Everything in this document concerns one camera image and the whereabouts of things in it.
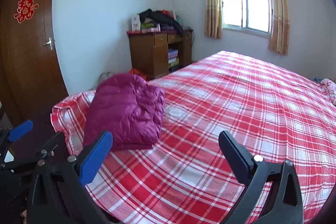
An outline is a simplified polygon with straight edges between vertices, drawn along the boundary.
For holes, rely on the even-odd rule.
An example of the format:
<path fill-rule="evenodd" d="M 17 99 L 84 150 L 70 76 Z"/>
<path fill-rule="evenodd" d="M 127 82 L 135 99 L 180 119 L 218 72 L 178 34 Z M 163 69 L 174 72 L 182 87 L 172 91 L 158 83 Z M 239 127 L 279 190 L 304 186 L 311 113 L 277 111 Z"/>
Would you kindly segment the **pink floral folded quilt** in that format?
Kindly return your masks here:
<path fill-rule="evenodd" d="M 330 100 L 334 106 L 336 106 L 336 84 L 330 79 L 323 79 L 320 84 L 327 91 Z"/>

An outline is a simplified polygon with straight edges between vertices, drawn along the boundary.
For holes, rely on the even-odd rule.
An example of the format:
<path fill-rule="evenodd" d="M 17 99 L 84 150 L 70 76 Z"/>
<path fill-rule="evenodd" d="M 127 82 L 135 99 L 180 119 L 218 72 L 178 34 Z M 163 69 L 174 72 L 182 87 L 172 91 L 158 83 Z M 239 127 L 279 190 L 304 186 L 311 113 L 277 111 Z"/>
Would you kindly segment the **brown wooden desk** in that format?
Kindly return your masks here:
<path fill-rule="evenodd" d="M 165 76 L 169 73 L 170 49 L 178 51 L 180 68 L 190 65 L 193 34 L 193 30 L 185 30 L 184 36 L 179 36 L 176 31 L 128 32 L 132 68 L 150 79 Z"/>

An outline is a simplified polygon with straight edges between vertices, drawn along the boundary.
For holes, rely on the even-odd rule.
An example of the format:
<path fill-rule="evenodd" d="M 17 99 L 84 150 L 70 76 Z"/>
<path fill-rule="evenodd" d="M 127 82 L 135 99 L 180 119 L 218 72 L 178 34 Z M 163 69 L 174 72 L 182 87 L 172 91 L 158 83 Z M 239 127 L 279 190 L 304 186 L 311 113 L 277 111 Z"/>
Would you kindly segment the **books in desk shelf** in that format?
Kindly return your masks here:
<path fill-rule="evenodd" d="M 168 65 L 169 65 L 169 72 L 175 72 L 179 69 L 179 57 L 178 57 L 178 50 L 169 48 L 168 49 Z"/>

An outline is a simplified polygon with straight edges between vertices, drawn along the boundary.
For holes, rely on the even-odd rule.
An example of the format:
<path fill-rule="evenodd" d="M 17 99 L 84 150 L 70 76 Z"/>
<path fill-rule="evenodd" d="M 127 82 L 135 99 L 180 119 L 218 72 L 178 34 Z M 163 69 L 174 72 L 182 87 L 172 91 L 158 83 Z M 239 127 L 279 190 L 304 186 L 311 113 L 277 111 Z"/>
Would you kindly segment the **magenta quilted down jacket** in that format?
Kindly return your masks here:
<path fill-rule="evenodd" d="M 164 90 L 141 76 L 109 77 L 97 87 L 88 109 L 83 146 L 108 131 L 113 135 L 112 151 L 152 149 L 161 137 L 164 104 Z"/>

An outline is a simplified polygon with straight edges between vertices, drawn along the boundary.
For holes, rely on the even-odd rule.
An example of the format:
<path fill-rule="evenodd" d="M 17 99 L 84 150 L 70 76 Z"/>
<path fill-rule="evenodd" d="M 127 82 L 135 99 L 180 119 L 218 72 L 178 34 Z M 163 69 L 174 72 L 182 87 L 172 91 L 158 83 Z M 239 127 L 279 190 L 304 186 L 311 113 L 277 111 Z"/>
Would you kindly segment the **white gift box on desk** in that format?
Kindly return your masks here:
<path fill-rule="evenodd" d="M 138 14 L 132 16 L 131 18 L 131 30 L 132 31 L 141 31 L 141 20 Z"/>

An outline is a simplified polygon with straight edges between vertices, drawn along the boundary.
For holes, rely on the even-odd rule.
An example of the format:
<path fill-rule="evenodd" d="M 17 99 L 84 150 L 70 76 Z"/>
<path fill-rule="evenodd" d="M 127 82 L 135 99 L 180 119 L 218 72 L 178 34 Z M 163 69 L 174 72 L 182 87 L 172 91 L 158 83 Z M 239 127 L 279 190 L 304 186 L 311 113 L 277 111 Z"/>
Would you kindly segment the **brown wooden door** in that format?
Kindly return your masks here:
<path fill-rule="evenodd" d="M 68 96 L 56 53 L 43 44 L 52 37 L 52 0 L 35 0 L 34 16 L 19 24 L 19 0 L 1 0 L 1 103 L 16 126 L 48 119 L 52 107 Z"/>

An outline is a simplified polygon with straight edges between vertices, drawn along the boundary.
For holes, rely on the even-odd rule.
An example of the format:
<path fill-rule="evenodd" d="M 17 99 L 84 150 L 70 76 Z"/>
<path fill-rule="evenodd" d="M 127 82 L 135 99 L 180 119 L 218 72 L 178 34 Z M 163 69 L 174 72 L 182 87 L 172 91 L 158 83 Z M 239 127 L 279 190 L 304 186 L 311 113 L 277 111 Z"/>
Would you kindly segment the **red double happiness decoration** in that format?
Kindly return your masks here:
<path fill-rule="evenodd" d="M 21 24 L 26 20 L 32 19 L 35 10 L 38 8 L 39 4 L 35 3 L 35 0 L 19 0 L 16 13 L 13 17 Z"/>

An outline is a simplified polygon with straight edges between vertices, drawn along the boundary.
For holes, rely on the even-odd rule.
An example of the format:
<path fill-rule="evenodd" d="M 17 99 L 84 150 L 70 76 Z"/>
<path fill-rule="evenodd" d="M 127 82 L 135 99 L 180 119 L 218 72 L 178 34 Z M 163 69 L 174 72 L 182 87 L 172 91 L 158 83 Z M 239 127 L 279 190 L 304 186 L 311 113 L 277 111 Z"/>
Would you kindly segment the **black clothes pile on desk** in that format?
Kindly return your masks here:
<path fill-rule="evenodd" d="M 185 30 L 182 28 L 182 26 L 175 19 L 167 14 L 164 14 L 160 11 L 152 11 L 151 9 L 147 9 L 146 11 L 139 13 L 139 19 L 141 23 L 143 23 L 146 18 L 152 19 L 160 24 L 163 23 L 169 26 L 173 26 L 179 36 L 185 36 Z"/>

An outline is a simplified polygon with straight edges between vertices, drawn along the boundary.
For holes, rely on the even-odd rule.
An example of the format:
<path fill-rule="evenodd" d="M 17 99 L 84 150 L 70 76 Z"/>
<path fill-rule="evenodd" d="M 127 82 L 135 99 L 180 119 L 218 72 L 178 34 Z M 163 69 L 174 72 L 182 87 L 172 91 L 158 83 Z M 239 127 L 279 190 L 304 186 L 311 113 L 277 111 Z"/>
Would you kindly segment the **red white plaid bed sheet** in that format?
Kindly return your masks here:
<path fill-rule="evenodd" d="M 161 139 L 109 154 L 87 190 L 124 223 L 218 223 L 244 187 L 218 145 L 294 163 L 305 223 L 335 223 L 335 106 L 322 85 L 221 51 L 152 84 L 165 90 Z"/>

